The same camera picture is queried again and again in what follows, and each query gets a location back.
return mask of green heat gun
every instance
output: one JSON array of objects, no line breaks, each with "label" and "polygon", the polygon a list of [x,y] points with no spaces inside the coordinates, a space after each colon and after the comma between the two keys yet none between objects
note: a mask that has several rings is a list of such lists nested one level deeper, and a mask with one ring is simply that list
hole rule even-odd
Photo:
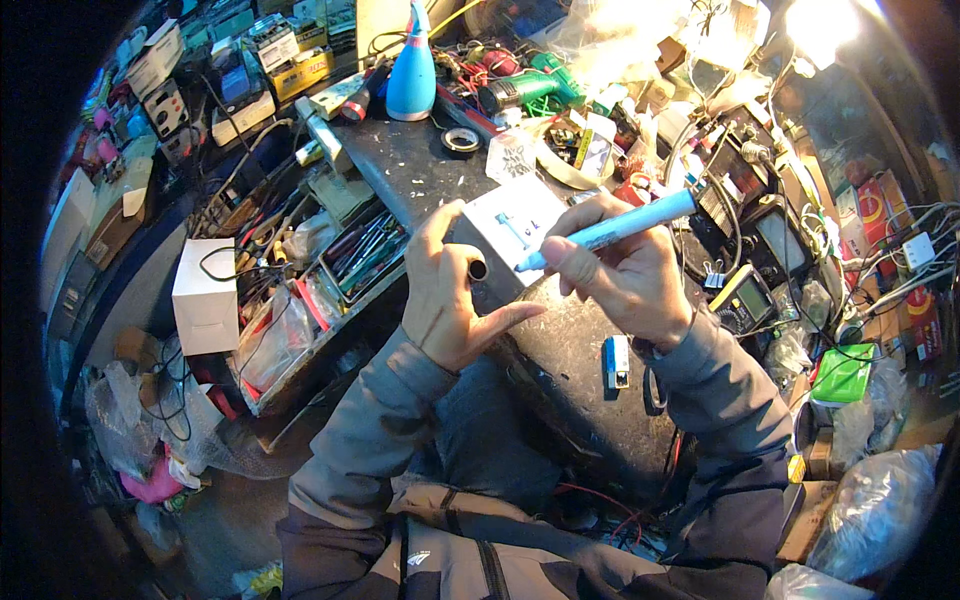
[{"label": "green heat gun", "polygon": [[550,53],[538,54],[530,65],[538,71],[520,73],[477,89],[480,105],[493,115],[505,108],[519,107],[547,94],[556,94],[565,106],[579,108],[587,101],[580,84],[573,81],[560,59]]}]

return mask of blue marker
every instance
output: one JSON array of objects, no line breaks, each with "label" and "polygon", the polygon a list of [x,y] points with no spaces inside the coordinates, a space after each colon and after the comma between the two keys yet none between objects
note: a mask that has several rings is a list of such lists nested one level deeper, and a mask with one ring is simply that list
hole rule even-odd
[{"label": "blue marker", "polygon": [[[618,217],[601,221],[596,225],[571,233],[566,239],[588,250],[599,250],[661,223],[669,223],[674,219],[692,215],[696,210],[697,203],[693,200],[693,195],[690,194],[689,190],[684,190],[664,196],[649,204],[638,206]],[[546,267],[547,263],[543,254],[534,252],[527,256],[523,262],[516,265],[514,271],[523,273],[524,271],[535,271]]]}]

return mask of jacket sleeve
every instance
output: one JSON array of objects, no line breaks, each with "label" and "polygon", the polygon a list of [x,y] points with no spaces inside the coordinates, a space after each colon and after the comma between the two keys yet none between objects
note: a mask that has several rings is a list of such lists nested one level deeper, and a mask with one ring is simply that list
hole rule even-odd
[{"label": "jacket sleeve", "polygon": [[361,580],[386,546],[390,478],[433,435],[433,402],[456,380],[402,327],[360,371],[290,478],[290,513],[276,526],[284,598],[377,595]]},{"label": "jacket sleeve", "polygon": [[761,597],[772,574],[791,425],[777,387],[701,305],[686,338],[650,361],[667,411],[697,440],[697,467],[664,553],[670,584],[699,597]]}]

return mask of multimeter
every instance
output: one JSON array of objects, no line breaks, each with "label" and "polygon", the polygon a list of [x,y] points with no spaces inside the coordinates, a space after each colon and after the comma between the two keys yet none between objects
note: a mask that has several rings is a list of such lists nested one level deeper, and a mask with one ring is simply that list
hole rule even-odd
[{"label": "multimeter", "polygon": [[724,327],[736,335],[757,329],[777,309],[770,288],[754,266],[740,267],[709,305]]}]

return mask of gray jacket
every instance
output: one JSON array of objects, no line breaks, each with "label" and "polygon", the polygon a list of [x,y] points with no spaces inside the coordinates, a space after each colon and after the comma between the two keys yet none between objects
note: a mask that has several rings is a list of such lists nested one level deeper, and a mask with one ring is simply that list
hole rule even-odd
[{"label": "gray jacket", "polygon": [[759,598],[786,485],[787,410],[760,366],[698,309],[653,361],[670,417],[698,442],[665,559],[554,528],[502,500],[390,478],[433,435],[456,377],[399,328],[364,368],[290,479],[277,524],[284,598]]}]

